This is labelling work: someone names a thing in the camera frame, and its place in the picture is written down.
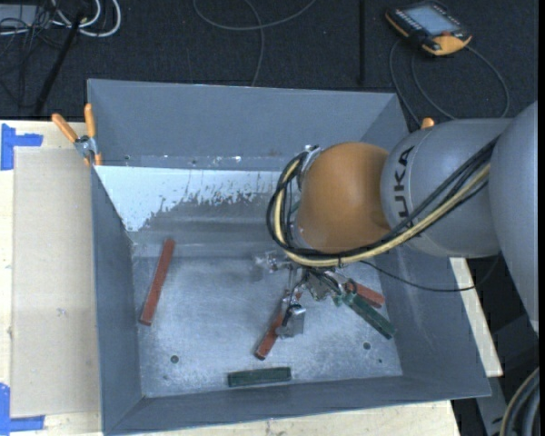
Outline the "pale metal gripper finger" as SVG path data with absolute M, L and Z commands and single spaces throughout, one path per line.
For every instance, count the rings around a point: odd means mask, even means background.
M 256 280 L 263 281 L 284 268 L 284 259 L 276 251 L 257 253 L 253 257 Z
M 305 314 L 306 309 L 300 304 L 289 305 L 278 327 L 278 335 L 291 338 L 303 334 Z

